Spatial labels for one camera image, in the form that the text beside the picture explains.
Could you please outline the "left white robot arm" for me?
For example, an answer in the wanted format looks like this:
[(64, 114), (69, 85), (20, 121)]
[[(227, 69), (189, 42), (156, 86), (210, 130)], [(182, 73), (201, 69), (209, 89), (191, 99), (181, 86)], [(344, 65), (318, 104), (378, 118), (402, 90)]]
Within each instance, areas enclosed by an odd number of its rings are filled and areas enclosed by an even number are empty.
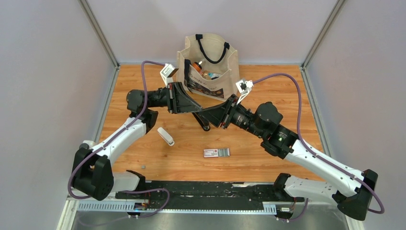
[(155, 125), (158, 112), (155, 107), (166, 107), (171, 114), (197, 113), (202, 107), (184, 90), (180, 82), (168, 83), (155, 91), (131, 90), (127, 96), (129, 118), (113, 134), (99, 144), (84, 141), (75, 153), (72, 174), (68, 180), (71, 197), (75, 188), (83, 198), (104, 200), (112, 192), (128, 192), (133, 198), (142, 198), (146, 185), (141, 174), (126, 171), (113, 173), (117, 159), (135, 141), (145, 136)]

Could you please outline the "staple box with staples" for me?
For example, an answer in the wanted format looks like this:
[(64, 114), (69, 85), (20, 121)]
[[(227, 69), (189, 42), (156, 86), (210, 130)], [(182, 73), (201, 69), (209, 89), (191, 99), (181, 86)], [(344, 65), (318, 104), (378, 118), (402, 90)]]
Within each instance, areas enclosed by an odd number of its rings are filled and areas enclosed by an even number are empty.
[(204, 158), (219, 158), (219, 157), (230, 157), (229, 148), (223, 149), (205, 149), (203, 151)]

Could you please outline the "white stapler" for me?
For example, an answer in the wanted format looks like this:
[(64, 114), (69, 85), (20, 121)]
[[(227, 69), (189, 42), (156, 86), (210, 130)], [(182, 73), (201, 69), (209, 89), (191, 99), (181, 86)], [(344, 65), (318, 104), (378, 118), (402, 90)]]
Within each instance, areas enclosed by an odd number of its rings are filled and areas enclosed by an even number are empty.
[(169, 145), (169, 146), (173, 146), (175, 144), (175, 141), (173, 139), (173, 137), (163, 128), (163, 127), (159, 127), (157, 129), (158, 134), (161, 136), (161, 138)]

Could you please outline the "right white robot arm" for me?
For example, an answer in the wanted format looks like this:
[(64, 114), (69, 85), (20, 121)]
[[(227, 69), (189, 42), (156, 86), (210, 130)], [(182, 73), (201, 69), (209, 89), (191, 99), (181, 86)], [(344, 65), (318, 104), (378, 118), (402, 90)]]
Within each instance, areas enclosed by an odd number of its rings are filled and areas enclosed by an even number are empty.
[(309, 198), (336, 205), (352, 219), (366, 219), (378, 174), (371, 169), (351, 168), (308, 146), (297, 133), (280, 124), (283, 116), (271, 102), (262, 103), (251, 112), (233, 94), (224, 103), (205, 108), (199, 114), (216, 127), (226, 129), (233, 124), (261, 138), (261, 147), (270, 155), (296, 163), (324, 179), (305, 180), (281, 173), (273, 187), (278, 200), (290, 196)]

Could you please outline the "black stapler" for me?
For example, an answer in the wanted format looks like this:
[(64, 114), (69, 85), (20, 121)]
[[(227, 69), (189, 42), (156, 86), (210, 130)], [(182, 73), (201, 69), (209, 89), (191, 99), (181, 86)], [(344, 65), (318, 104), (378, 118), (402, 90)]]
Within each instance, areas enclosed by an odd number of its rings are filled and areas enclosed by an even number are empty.
[(200, 116), (198, 113), (192, 113), (192, 115), (204, 131), (209, 131), (211, 129), (209, 121), (207, 121), (204, 117)]

